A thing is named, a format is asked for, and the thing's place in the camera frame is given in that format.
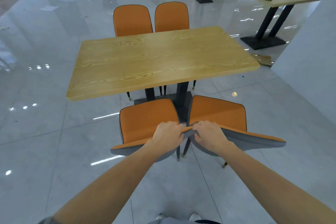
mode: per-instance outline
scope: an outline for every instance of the glossy gray floor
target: glossy gray floor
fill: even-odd
[[[91,165],[113,157],[109,149],[121,141],[118,112],[132,104],[127,95],[70,102],[65,94],[80,42],[114,37],[112,14],[117,6],[145,5],[154,18],[155,7],[166,1],[187,4],[191,28],[219,25],[242,45],[237,35],[257,31],[268,9],[255,0],[205,5],[195,0],[19,0],[0,18],[4,223],[37,223],[123,159]],[[295,6],[280,37],[290,41],[317,5]],[[40,10],[45,6],[58,7]],[[285,47],[259,53],[276,60]],[[168,92],[174,91],[176,85],[169,85]],[[288,142],[281,149],[247,153],[336,209],[336,127],[268,67],[199,80],[192,93],[243,104],[250,132]],[[131,92],[131,97],[145,93]],[[225,224],[272,223],[233,170],[221,168],[223,162],[191,148],[181,162],[173,155],[155,163],[115,223],[143,224],[160,213],[187,219],[193,212]]]

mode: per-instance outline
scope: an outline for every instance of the hand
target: hand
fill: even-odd
[[[200,135],[199,137],[195,134],[196,142],[217,155],[220,155],[223,147],[229,143],[222,129],[215,122],[199,121],[194,124],[192,129],[196,130]]]
[[[168,121],[162,122],[156,128],[153,138],[148,140],[145,145],[152,146],[152,150],[162,156],[168,151],[177,148],[183,141],[183,124]]]

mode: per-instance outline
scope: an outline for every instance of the white shoe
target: white shoe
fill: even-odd
[[[189,220],[190,221],[197,221],[197,220],[201,220],[201,217],[197,213],[193,213],[193,214],[191,214]]]
[[[163,214],[159,214],[159,215],[156,217],[156,220],[164,219],[164,218],[166,218],[166,216],[164,216]]]

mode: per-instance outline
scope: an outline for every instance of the orange chair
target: orange chair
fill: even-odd
[[[115,36],[153,33],[151,17],[143,5],[122,5],[113,12]]]
[[[170,99],[159,99],[126,107],[120,111],[119,122],[123,144],[111,148],[112,154],[128,156],[140,149],[154,135],[161,122],[176,121],[179,117]],[[161,161],[174,153],[180,159],[180,146],[163,156]]]
[[[155,32],[189,29],[189,14],[186,4],[167,2],[157,6],[155,10]]]
[[[243,151],[260,148],[278,148],[286,145],[286,141],[277,137],[266,136],[247,132],[245,108],[241,104],[203,96],[194,96],[190,103],[187,125],[191,126],[201,120],[216,122],[222,129],[226,138]],[[182,158],[187,153],[190,142],[201,151],[217,156],[202,147],[195,141],[195,136],[190,131]]]

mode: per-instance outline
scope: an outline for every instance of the forearm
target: forearm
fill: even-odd
[[[251,193],[278,224],[332,223],[336,213],[232,142],[220,156],[230,165]]]
[[[79,192],[54,218],[62,224],[111,224],[158,157],[145,144]]]

